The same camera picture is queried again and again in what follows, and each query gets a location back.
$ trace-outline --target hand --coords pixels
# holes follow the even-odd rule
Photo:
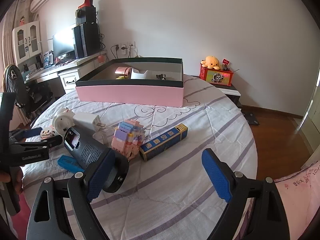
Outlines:
[[[17,176],[16,176],[16,182],[13,183],[14,189],[18,195],[20,195],[23,191],[22,190],[22,177],[23,177],[23,172],[22,172],[22,169],[20,168],[20,170],[18,171]],[[8,173],[0,171],[0,181],[1,182],[8,183],[8,182],[10,182],[10,180],[11,180],[11,178]]]

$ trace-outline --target curtain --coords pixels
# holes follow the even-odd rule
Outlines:
[[[33,20],[34,14],[30,12],[30,4],[32,0],[15,0],[10,6],[4,17],[4,24],[2,28],[2,54],[4,66],[14,65],[12,54],[12,30],[19,26],[21,18],[24,23],[29,23]],[[16,110],[23,125],[28,124],[31,120],[17,106]]]

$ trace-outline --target bed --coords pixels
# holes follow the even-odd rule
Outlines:
[[[107,235],[115,240],[207,239],[226,202],[215,192],[201,164],[201,153],[211,148],[233,171],[255,179],[257,151],[246,119],[231,100],[207,82],[184,75],[182,108],[119,103],[80,102],[72,91],[51,105],[33,128],[47,127],[63,107],[99,114],[108,127],[124,119],[136,119],[146,128],[146,140],[183,123],[187,137],[165,152],[143,162],[130,162],[123,185],[116,193],[102,191],[91,203]],[[39,137],[27,141],[37,141]],[[63,145],[50,150],[50,159],[23,167],[25,199],[32,208],[38,189],[47,176],[70,178],[57,160],[70,155]],[[76,239],[83,239],[70,201],[65,199]]]

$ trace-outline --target orange plush toy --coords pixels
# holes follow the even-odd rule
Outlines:
[[[201,61],[203,67],[207,67],[208,69],[220,69],[219,60],[214,56],[207,56],[205,60]]]

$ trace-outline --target metal screw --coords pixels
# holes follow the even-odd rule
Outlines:
[[[236,172],[235,172],[235,176],[236,176],[237,178],[242,178],[242,177],[243,177],[243,173],[242,173],[241,171],[236,171]]]
[[[273,179],[272,179],[272,178],[270,178],[270,177],[266,177],[266,182],[268,182],[268,183],[272,183],[272,182],[273,182]]]
[[[51,181],[51,178],[50,177],[46,177],[45,179],[44,179],[44,183],[49,183]]]
[[[79,179],[79,178],[81,178],[83,176],[83,173],[81,172],[81,171],[79,171],[79,172],[77,172],[76,174],[75,174],[75,178],[76,179]]]

